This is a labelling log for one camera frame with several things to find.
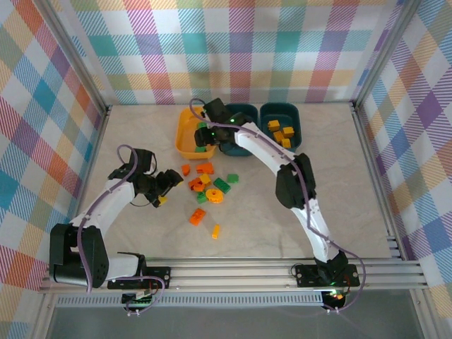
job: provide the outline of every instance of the plaid wallpaper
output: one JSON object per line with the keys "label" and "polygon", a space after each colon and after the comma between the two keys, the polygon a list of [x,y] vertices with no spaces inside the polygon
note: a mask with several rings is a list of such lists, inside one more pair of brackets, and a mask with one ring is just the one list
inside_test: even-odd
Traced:
{"label": "plaid wallpaper", "polygon": [[0,0],[0,338],[39,307],[49,231],[74,214],[101,115],[31,0]]}
{"label": "plaid wallpaper", "polygon": [[452,324],[452,0],[424,0],[364,105],[410,258]]}
{"label": "plaid wallpaper", "polygon": [[348,101],[403,0],[51,2],[105,100],[134,105]]}

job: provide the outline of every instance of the plastic container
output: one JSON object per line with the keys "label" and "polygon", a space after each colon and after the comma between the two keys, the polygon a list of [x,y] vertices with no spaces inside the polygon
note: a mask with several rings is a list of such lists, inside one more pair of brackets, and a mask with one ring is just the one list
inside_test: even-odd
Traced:
{"label": "plastic container", "polygon": [[[255,106],[249,104],[227,104],[226,107],[234,114],[241,112],[247,115],[256,125],[258,125],[259,112]],[[247,157],[251,155],[249,151],[232,143],[221,145],[220,150],[231,157]]]}
{"label": "plastic container", "polygon": [[[202,107],[195,107],[195,112],[201,115]],[[189,108],[184,109],[179,115],[179,123],[176,132],[176,149],[186,159],[209,159],[215,154],[216,146],[207,146],[206,152],[195,152],[195,131],[202,122],[196,118]]]}
{"label": "plastic container", "polygon": [[294,152],[298,146],[302,144],[302,127],[299,122],[298,109],[285,102],[268,102],[261,107],[261,125],[259,128],[270,138],[273,138],[273,132],[268,130],[268,122],[278,120],[280,122],[280,130],[283,127],[293,127],[294,136],[290,138],[291,147],[288,150]]}

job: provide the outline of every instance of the yellow bin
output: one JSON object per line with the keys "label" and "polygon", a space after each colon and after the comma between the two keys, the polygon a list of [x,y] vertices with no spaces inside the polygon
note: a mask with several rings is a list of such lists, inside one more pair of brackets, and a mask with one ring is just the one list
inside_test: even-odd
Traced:
{"label": "yellow bin", "polygon": [[[201,115],[202,107],[195,107],[197,114]],[[176,149],[186,159],[210,159],[215,154],[216,146],[207,146],[206,152],[195,152],[195,131],[201,122],[186,108],[179,116],[176,133]]]}

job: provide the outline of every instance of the black bracket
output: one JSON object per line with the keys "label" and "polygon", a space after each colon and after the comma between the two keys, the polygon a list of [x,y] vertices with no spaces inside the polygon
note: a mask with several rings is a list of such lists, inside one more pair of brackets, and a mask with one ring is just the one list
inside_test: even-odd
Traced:
{"label": "black bracket", "polygon": [[[170,286],[171,268],[169,266],[160,267],[143,267],[143,275],[153,275],[165,281],[165,288]],[[156,280],[120,280],[116,279],[114,282],[110,280],[107,284],[108,290],[155,290],[161,289],[162,284]]]}
{"label": "black bracket", "polygon": [[319,275],[319,267],[317,265],[295,265],[292,268],[295,279],[297,280],[297,287],[358,287],[359,276],[356,265],[347,264],[344,269],[335,276],[331,283]]}

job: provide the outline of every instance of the teal bin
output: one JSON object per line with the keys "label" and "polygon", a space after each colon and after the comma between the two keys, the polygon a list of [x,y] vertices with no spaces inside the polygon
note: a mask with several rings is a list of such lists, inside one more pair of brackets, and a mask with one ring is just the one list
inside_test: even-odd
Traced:
{"label": "teal bin", "polygon": [[[253,121],[253,123],[258,125],[259,112],[257,108],[255,108],[255,106],[249,104],[227,104],[226,107],[233,114],[241,112],[247,115]],[[251,153],[248,152],[247,150],[232,143],[226,143],[221,145],[220,150],[224,154],[229,155],[231,157],[247,157],[251,155]]]}
{"label": "teal bin", "polygon": [[273,132],[268,130],[268,122],[271,120],[278,120],[280,129],[293,127],[295,134],[290,138],[291,148],[288,148],[288,150],[294,152],[302,144],[302,126],[299,122],[298,109],[294,105],[285,102],[268,102],[262,105],[259,128],[272,140],[275,140]]}

